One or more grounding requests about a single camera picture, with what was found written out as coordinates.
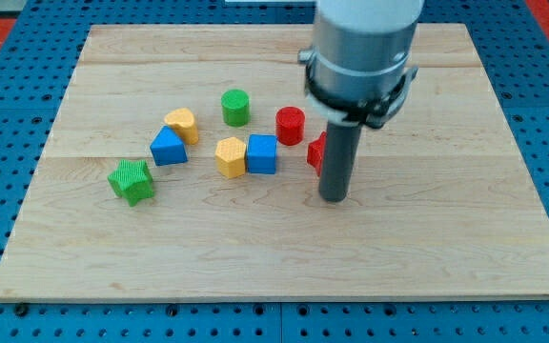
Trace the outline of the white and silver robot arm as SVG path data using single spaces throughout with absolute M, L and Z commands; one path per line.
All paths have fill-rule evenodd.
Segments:
M 423 0 L 319 0 L 298 53 L 305 94 L 332 124 L 382 128 L 417 75 L 406 66 Z

